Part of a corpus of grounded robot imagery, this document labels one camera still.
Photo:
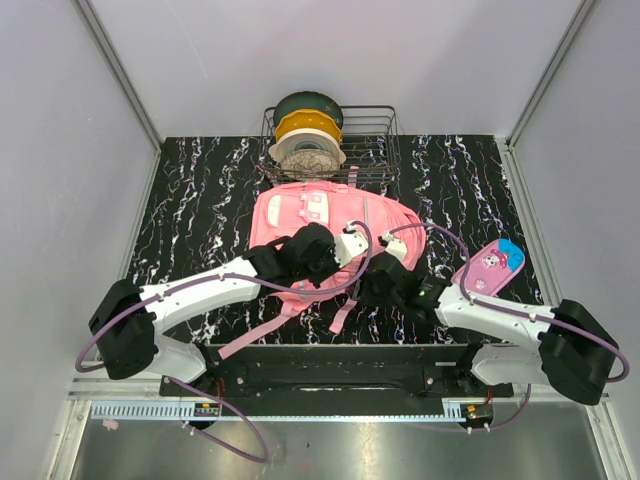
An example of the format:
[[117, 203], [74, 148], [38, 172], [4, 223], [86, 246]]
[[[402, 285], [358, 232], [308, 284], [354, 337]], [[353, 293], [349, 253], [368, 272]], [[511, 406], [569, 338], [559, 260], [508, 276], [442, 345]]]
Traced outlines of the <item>pink student backpack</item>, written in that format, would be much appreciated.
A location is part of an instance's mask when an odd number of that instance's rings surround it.
[[294, 182], [273, 187], [256, 200], [250, 233], [250, 248], [294, 235], [300, 228], [318, 223], [336, 236], [348, 222], [354, 221], [368, 235], [368, 251], [356, 258], [319, 288], [308, 281], [276, 291], [282, 302], [278, 316], [241, 335], [219, 349], [227, 359], [251, 343], [270, 334], [289, 319], [298, 316], [315, 302], [323, 302], [345, 293], [358, 280], [358, 271], [371, 259], [385, 252], [378, 237], [385, 232], [400, 238], [408, 248], [401, 262], [413, 269], [426, 245], [426, 233], [418, 228], [418, 215], [398, 201], [355, 187], [330, 181]]

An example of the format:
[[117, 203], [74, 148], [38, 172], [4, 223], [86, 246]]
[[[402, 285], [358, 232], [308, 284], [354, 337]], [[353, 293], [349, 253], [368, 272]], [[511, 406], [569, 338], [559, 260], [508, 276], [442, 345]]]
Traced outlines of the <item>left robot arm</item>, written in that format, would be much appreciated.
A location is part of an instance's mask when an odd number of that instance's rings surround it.
[[178, 355], [171, 364], [181, 384], [196, 396], [215, 386], [216, 372], [198, 348], [175, 343], [164, 332], [206, 312], [264, 297], [279, 287], [308, 281], [318, 288], [346, 262], [338, 240], [324, 226], [311, 223], [292, 236], [257, 245], [243, 255], [202, 274], [170, 283], [134, 285], [115, 282], [88, 326], [102, 365], [112, 380], [132, 377], [155, 361]]

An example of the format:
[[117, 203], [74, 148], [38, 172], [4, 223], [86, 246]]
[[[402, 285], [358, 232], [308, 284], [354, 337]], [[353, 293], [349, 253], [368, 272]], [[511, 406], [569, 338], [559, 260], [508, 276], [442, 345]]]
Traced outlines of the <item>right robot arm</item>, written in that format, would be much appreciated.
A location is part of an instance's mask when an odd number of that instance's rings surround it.
[[389, 253], [373, 257], [358, 282], [369, 306], [394, 306], [422, 324], [476, 331], [498, 339], [477, 349], [454, 371], [466, 396], [489, 385], [548, 385], [564, 397], [599, 403], [619, 353], [618, 343], [580, 303], [527, 305], [475, 292], [406, 269]]

